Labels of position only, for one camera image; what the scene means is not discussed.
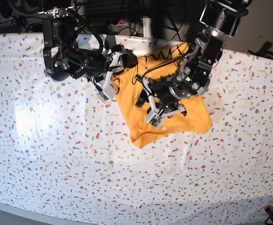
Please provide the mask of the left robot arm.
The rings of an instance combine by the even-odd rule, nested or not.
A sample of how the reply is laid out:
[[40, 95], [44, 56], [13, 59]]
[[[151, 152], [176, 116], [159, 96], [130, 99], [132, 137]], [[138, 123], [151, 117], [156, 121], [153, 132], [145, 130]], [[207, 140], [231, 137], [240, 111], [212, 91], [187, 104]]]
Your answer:
[[[197, 34], [193, 51], [135, 76], [143, 86], [136, 106], [150, 104], [147, 123], [158, 127], [165, 118], [178, 113], [187, 115], [181, 101], [208, 90], [212, 66], [221, 58], [226, 38], [235, 36], [250, 3], [249, 0], [208, 0], [199, 20], [205, 27]], [[179, 61], [182, 63], [173, 74], [156, 79], [147, 77], [148, 73]]]

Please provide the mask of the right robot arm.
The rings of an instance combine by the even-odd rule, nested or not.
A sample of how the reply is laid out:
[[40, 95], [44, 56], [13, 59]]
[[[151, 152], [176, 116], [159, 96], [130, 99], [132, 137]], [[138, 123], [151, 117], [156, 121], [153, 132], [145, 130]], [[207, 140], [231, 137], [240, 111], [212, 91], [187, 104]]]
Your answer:
[[41, 0], [38, 13], [43, 19], [45, 74], [55, 81], [68, 77], [85, 77], [100, 92], [111, 86], [113, 74], [138, 65], [137, 56], [122, 45], [112, 47], [111, 54], [103, 55], [103, 40], [94, 31], [92, 34], [99, 48], [87, 50], [78, 47], [79, 29], [86, 26], [82, 16], [74, 9], [75, 1]]

